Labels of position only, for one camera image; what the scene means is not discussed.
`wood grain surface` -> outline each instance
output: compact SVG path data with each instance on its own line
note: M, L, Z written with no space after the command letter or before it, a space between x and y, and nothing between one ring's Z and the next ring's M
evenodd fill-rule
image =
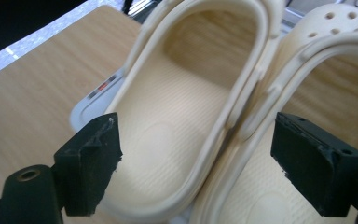
M74 135L75 104L124 63L140 25L99 7L0 72L0 196L5 179L53 154ZM101 206L65 223L116 223Z

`speckled floor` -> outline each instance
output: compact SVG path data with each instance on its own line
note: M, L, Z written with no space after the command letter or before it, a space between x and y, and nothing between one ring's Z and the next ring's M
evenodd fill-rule
M140 0L134 0L133 4L136 4ZM23 39L13 43L12 45L2 49L0 51L0 70L16 61L22 55L26 54L30 50L36 48L52 36L56 35L59 31L65 29L70 24L79 20L96 7L102 5L108 5L114 7L117 10L121 10L124 0L88 0L82 5L76 7L72 11L58 18L54 22L45 26L44 28L34 32L31 35L24 37Z

